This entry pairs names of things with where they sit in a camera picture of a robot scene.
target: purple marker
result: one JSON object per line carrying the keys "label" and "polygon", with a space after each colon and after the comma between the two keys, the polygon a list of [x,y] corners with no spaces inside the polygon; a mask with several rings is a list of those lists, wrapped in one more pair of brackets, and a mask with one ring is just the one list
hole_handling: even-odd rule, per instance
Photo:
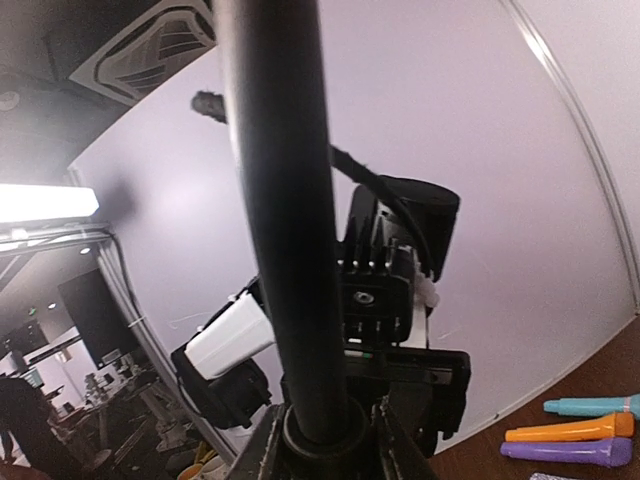
{"label": "purple marker", "polygon": [[506,457],[539,462],[590,463],[603,467],[621,467],[631,461],[630,438],[607,438],[596,442],[504,442],[500,453]]}
{"label": "purple marker", "polygon": [[577,480],[576,478],[557,477],[546,473],[534,473],[529,480]]}

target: marker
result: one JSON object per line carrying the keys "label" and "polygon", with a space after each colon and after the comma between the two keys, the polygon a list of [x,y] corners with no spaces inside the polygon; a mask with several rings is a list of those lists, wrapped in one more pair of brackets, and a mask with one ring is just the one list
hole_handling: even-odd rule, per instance
{"label": "marker", "polygon": [[534,473],[529,480],[577,480],[576,478],[558,477],[546,473]]}
{"label": "marker", "polygon": [[507,442],[581,442],[611,437],[633,437],[635,419],[630,413],[612,413],[582,422],[507,430]]}
{"label": "marker", "polygon": [[522,460],[588,463],[612,468],[631,461],[633,441],[630,438],[607,438],[595,442],[505,442],[500,447],[500,453],[505,457]]}
{"label": "marker", "polygon": [[630,397],[561,398],[544,402],[544,411],[571,417],[600,417],[614,412],[631,412],[640,420],[640,395]]}
{"label": "marker", "polygon": [[373,354],[360,352],[358,350],[345,350],[345,356],[347,357],[355,357],[355,358],[373,358]]}

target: wooden table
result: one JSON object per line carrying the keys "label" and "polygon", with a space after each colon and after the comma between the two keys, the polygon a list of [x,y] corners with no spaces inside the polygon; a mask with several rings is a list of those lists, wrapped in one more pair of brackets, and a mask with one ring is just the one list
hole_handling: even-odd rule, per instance
{"label": "wooden table", "polygon": [[[496,381],[500,381],[496,372]],[[528,462],[500,455],[505,430],[570,422],[576,419],[547,414],[545,400],[561,397],[626,396],[640,393],[640,317],[595,356],[524,407],[468,440],[444,451],[430,463],[440,480],[528,480],[535,472],[582,480],[639,480],[640,445],[632,462],[609,470],[590,465]]]}

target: desk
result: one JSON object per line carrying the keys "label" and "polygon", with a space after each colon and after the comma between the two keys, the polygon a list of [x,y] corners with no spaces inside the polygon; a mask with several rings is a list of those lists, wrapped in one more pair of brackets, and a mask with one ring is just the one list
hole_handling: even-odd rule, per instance
{"label": "desk", "polygon": [[640,317],[591,359],[524,407],[430,460],[440,480],[528,480],[534,472],[584,480],[640,479],[640,436],[634,458],[622,468],[528,462],[500,455],[505,430],[585,420],[559,417],[542,410],[546,400],[561,397],[626,396],[640,393]]}
{"label": "desk", "polygon": [[[59,425],[68,430],[64,441],[82,463],[93,460],[99,451],[112,447],[109,443],[108,412],[115,400],[126,393],[128,385],[128,382],[124,382],[109,391],[109,398],[105,402],[91,408],[79,408],[60,419]],[[87,432],[89,428],[98,431],[100,439],[98,445],[93,445],[89,440]]]}

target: orange marker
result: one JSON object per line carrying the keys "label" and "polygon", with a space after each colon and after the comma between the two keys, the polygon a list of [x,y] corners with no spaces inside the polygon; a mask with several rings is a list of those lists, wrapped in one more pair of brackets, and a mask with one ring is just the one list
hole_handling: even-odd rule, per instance
{"label": "orange marker", "polygon": [[632,413],[612,413],[606,417],[582,422],[542,425],[507,430],[507,442],[582,442],[611,437],[633,437]]}

